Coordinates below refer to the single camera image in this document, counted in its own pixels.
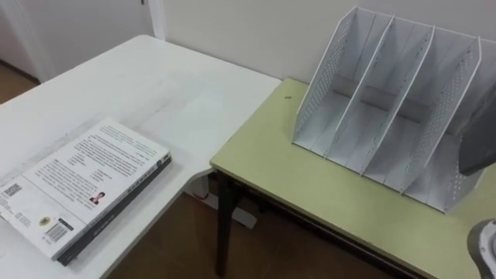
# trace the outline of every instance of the table leg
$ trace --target table leg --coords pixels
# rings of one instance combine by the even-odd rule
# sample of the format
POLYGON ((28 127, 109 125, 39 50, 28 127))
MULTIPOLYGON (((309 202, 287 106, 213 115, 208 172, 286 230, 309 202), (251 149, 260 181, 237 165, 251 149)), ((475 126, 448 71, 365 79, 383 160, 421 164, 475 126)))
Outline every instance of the table leg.
POLYGON ((231 217, 235 208, 236 189, 232 180, 225 174, 218 172, 219 183, 219 210, 217 214, 217 266, 216 272, 224 277, 227 268, 229 253, 229 237, 231 233, 231 217))

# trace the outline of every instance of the barcode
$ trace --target barcode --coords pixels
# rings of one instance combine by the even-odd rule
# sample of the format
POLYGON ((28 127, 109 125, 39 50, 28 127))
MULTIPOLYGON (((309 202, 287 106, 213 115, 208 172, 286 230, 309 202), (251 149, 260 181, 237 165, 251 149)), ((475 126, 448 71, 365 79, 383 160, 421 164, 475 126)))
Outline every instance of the barcode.
POLYGON ((6 193, 9 197, 12 197, 18 191, 21 191, 21 190, 22 190, 21 186, 14 184, 14 185, 10 186, 7 190, 5 190, 4 193, 6 193))
POLYGON ((54 243, 59 241, 62 237, 64 237, 67 233, 67 228, 61 224, 57 223, 55 226, 52 227, 52 229, 49 229, 48 232, 46 232, 46 236, 50 238, 50 240, 54 243))

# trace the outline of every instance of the black metal frame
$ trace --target black metal frame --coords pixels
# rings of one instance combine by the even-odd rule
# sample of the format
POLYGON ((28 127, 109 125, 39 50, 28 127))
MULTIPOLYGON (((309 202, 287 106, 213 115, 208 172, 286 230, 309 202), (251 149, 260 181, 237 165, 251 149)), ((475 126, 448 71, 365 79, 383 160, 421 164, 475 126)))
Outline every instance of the black metal frame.
POLYGON ((243 184, 230 177, 228 174, 218 171, 215 176, 219 185, 219 211, 217 222, 217 262, 216 273, 220 277, 226 274, 227 260, 229 254, 229 237, 231 233, 231 218, 233 211, 241 198, 248 198, 256 202, 260 209, 271 210, 283 217, 290 219, 303 229, 315 234, 317 237, 332 243, 333 245, 353 254, 355 257, 368 262, 386 274, 396 278, 425 278, 394 262, 393 260, 371 250, 358 243, 356 240, 343 235, 340 232, 324 226, 322 223, 302 215, 300 212, 282 204, 279 201, 243 184))

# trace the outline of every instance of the tabletop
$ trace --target tabletop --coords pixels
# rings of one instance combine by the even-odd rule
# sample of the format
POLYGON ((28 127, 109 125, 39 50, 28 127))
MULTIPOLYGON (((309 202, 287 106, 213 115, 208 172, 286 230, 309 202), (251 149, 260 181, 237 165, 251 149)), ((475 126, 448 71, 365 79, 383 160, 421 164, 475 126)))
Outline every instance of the tabletop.
POLYGON ((96 115, 171 152, 173 162, 69 266, 0 220, 2 278, 106 276, 280 83, 207 55, 138 36, 0 105, 0 177, 96 115))
POLYGON ((211 165, 404 266, 436 278, 477 278, 473 225, 496 216, 496 169, 446 214, 291 144, 308 85, 284 80, 211 165))

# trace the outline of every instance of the wooden floor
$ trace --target wooden floor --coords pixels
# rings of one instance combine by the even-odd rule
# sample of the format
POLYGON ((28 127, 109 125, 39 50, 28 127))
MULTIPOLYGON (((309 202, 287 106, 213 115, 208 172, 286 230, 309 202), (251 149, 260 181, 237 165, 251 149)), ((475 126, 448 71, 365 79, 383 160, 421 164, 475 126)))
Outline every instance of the wooden floor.
MULTIPOLYGON (((0 65, 0 104, 36 86, 0 65)), ((228 279, 389 278, 289 221, 243 201, 255 229, 232 224, 228 279)), ((121 278, 213 279, 216 211, 181 195, 110 275, 121 278)))

